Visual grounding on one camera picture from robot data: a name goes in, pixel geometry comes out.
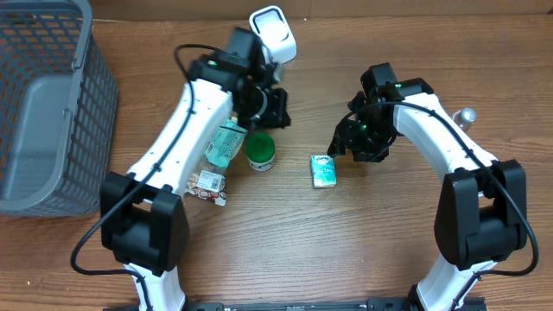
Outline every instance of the wooden table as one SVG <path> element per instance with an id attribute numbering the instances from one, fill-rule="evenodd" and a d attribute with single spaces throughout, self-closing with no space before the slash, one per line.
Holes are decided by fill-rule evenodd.
<path id="1" fill-rule="evenodd" d="M 173 47 L 224 47 L 238 22 L 107 22 L 93 33 L 121 94 L 111 169 L 123 173 L 157 137 L 181 95 Z M 499 159 L 517 159 L 529 220 L 541 243 L 531 276 L 488 276 L 471 295 L 491 310 L 551 310 L 553 303 L 553 16 L 443 16 L 290 21 L 298 42 L 286 65 L 292 126 L 271 130 L 276 165 L 228 174 L 228 204 L 185 199 L 192 237 L 179 264 L 191 301 L 352 301 L 406 295 L 438 249 L 441 183 L 406 138 L 381 163 L 336 161 L 338 186 L 314 190 L 309 157 L 324 154 L 360 75 L 389 61 L 399 79 L 423 77 L 449 112 L 479 113 L 470 136 Z M 183 52 L 189 62 L 200 51 Z M 0 310 L 100 310 L 137 302 L 127 276 L 81 276 L 69 267 L 97 220 L 0 218 Z M 522 269 L 530 247 L 501 269 Z M 95 235 L 79 256 L 90 269 L 120 264 Z"/>

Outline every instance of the teal packet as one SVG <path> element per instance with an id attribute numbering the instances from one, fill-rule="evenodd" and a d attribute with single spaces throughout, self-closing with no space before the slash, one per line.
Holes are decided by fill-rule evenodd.
<path id="1" fill-rule="evenodd" d="M 311 156 L 311 174 L 313 175 L 314 188 L 336 186 L 334 159 L 328 155 Z"/>
<path id="2" fill-rule="evenodd" d="M 217 134 L 213 137 L 207 146 L 205 155 L 207 160 L 220 168 L 228 168 L 231 159 L 242 145 L 247 130 L 237 126 L 233 121 L 226 120 L 223 126 L 242 131 L 239 133 L 234 130 L 219 128 Z"/>

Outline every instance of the plastic bin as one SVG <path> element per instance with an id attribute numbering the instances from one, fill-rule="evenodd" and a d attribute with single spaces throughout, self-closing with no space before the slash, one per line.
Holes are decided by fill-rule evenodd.
<path id="1" fill-rule="evenodd" d="M 118 89 L 85 0 L 0 1 L 0 213 L 99 209 Z"/>

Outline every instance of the bin handle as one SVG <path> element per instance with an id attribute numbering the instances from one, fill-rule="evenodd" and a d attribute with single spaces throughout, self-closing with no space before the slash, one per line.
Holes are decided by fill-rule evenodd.
<path id="1" fill-rule="evenodd" d="M 87 0 L 69 1 L 77 4 L 83 16 L 83 25 L 80 28 L 79 42 L 77 42 L 73 63 L 71 64 L 72 69 L 77 70 L 81 69 L 83 67 L 83 63 L 85 62 L 88 40 L 90 38 L 90 33 L 92 32 L 92 8 Z"/>

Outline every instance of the green lid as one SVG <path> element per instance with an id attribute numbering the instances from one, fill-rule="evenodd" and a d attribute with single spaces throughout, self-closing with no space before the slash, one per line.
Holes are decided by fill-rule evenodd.
<path id="1" fill-rule="evenodd" d="M 251 161 L 265 163 L 275 155 L 275 142 L 265 133 L 256 133 L 248 139 L 245 153 Z"/>

